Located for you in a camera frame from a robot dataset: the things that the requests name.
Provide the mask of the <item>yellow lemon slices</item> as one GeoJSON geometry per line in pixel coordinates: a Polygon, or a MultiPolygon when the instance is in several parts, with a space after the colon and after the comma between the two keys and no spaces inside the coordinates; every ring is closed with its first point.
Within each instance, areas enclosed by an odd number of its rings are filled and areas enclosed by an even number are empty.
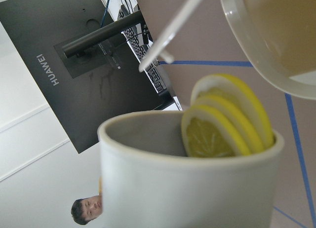
{"type": "Polygon", "coordinates": [[[197,81],[182,116],[181,133],[190,157],[246,156],[275,143],[262,103],[244,81],[229,74],[197,81]]]}

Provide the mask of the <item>white ribbed plastic mug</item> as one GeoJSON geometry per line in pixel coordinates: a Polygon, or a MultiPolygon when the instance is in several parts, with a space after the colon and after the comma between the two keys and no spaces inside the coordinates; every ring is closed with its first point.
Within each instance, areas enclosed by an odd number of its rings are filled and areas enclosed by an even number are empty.
{"type": "Polygon", "coordinates": [[[97,131],[107,228],[268,228],[284,139],[251,156],[187,157],[181,111],[123,114],[97,131]]]}

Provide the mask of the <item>brown table mat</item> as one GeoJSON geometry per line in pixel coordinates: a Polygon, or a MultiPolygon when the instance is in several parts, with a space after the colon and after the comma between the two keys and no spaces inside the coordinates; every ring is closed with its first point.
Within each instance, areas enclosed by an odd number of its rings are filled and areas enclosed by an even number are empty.
{"type": "Polygon", "coordinates": [[[167,46],[175,58],[162,64],[183,108],[197,80],[212,73],[243,79],[263,103],[273,128],[285,140],[275,192],[272,227],[316,225],[316,103],[274,88],[248,63],[220,0],[203,0],[167,46]]]}

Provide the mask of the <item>black Huawei monitor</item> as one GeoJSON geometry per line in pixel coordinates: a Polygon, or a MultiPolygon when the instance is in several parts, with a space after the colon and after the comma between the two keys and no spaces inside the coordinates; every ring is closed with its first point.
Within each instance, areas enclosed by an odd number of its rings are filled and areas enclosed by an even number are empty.
{"type": "Polygon", "coordinates": [[[7,0],[0,21],[77,152],[96,144],[97,128],[116,115],[173,103],[156,89],[117,34],[67,58],[62,47],[112,23],[101,0],[7,0]]]}

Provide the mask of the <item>person in yellow shirt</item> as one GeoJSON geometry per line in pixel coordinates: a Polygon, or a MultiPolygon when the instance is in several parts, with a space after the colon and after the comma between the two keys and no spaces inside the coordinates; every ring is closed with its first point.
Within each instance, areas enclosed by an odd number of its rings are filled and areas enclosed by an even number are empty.
{"type": "Polygon", "coordinates": [[[86,225],[103,213],[102,177],[98,181],[98,195],[77,199],[71,207],[71,215],[75,223],[86,225]]]}

